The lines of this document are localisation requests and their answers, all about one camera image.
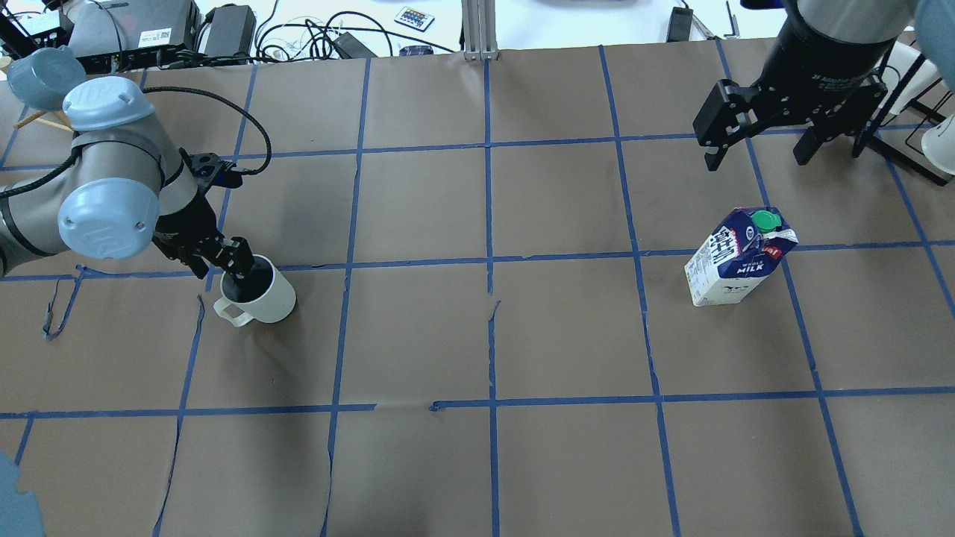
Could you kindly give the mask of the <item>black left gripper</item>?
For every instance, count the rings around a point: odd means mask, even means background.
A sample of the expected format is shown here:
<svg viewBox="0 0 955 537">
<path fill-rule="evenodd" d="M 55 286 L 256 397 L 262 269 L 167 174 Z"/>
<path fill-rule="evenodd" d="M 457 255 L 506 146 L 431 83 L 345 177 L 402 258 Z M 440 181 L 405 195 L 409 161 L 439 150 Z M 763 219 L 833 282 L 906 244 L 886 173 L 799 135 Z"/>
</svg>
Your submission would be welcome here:
<svg viewBox="0 0 955 537">
<path fill-rule="evenodd" d="M 225 297 L 258 296 L 256 261 L 248 241 L 241 236 L 226 238 L 207 201 L 191 201 L 180 211 L 158 217 L 153 244 L 198 279 L 217 266 L 224 272 Z"/>
</svg>

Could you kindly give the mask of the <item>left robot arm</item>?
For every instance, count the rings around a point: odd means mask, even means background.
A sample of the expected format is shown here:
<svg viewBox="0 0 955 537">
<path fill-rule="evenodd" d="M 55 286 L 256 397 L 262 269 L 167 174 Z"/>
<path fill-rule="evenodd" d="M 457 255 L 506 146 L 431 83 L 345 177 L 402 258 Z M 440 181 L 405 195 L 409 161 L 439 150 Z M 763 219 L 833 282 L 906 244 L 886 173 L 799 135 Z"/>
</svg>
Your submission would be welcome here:
<svg viewBox="0 0 955 537">
<path fill-rule="evenodd" d="M 3 274 L 65 251 L 123 260 L 156 245 L 198 278 L 218 266 L 245 285 L 252 250 L 219 231 L 206 193 L 242 186 L 248 170 L 174 146 L 148 91 L 123 76 L 79 84 L 63 109 L 74 129 L 67 160 L 3 187 Z"/>
</svg>

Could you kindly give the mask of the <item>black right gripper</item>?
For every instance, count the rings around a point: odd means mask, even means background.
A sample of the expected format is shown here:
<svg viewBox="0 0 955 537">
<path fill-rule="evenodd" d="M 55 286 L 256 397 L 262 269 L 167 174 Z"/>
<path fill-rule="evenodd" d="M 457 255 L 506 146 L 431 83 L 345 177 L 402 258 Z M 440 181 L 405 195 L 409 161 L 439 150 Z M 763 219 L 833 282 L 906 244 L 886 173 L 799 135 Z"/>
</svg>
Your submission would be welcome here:
<svg viewBox="0 0 955 537">
<path fill-rule="evenodd" d="M 859 134 L 886 95 L 877 66 L 887 51 L 887 41 L 809 44 L 778 38 L 755 82 L 719 79 L 693 119 L 707 170 L 719 170 L 743 137 L 771 127 L 811 125 L 792 149 L 799 166 L 824 144 Z"/>
</svg>

